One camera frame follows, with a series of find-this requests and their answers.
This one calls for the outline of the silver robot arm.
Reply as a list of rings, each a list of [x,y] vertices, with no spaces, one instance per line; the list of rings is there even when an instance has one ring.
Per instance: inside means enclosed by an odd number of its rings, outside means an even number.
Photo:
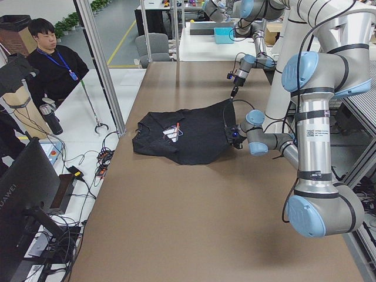
[[[268,56],[266,51],[265,30],[267,22],[281,17],[285,8],[285,5],[276,1],[241,1],[240,21],[236,25],[236,33],[253,39],[255,54],[245,54],[239,61],[238,69],[229,73],[229,77],[234,78],[231,99],[236,96],[239,87],[244,85],[253,68],[272,69],[275,67],[275,60]]]
[[[227,141],[260,156],[278,150],[296,169],[296,182],[282,216],[302,236],[324,237],[355,231],[364,220],[355,193],[331,171],[330,110],[332,98],[369,91],[370,34],[375,7],[359,1],[243,1],[246,20],[276,19],[284,8],[310,26],[321,50],[299,52],[287,60],[282,87],[296,104],[295,134],[265,133],[264,113],[251,110],[239,125],[226,126]]]

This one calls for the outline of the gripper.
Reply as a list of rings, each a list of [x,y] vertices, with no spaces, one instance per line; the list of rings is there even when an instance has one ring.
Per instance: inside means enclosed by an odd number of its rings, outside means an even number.
[[[239,87],[243,87],[243,78],[240,78],[236,76],[234,78],[234,87],[231,91],[230,98],[234,99],[234,97],[237,95],[237,92],[239,91]]]
[[[236,149],[243,148],[243,136],[239,133],[238,125],[226,126],[224,131],[228,144],[232,145]]]

